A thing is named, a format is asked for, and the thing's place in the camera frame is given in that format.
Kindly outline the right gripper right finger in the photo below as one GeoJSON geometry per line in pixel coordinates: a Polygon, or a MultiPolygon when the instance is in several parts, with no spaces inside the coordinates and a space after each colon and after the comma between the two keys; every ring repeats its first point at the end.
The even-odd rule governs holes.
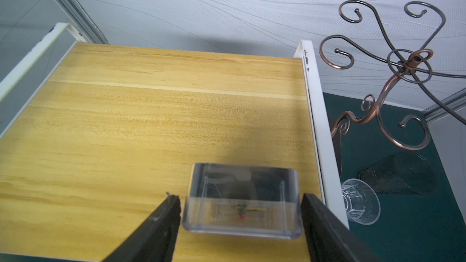
{"type": "Polygon", "coordinates": [[[303,228],[312,262],[379,262],[314,194],[301,202],[303,228]]]}

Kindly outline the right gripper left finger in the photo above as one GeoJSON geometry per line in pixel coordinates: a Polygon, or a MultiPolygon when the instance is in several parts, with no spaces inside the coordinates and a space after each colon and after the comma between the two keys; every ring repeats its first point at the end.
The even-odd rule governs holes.
{"type": "Polygon", "coordinates": [[[104,261],[172,261],[180,222],[180,199],[176,195],[168,195],[160,206],[104,261]]]}

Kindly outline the clear square alarm clock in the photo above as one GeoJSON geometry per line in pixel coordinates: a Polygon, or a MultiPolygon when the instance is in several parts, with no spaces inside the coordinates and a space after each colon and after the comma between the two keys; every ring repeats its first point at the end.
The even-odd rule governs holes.
{"type": "Polygon", "coordinates": [[[297,171],[196,163],[182,226],[199,234],[292,240],[302,233],[297,171]]]}

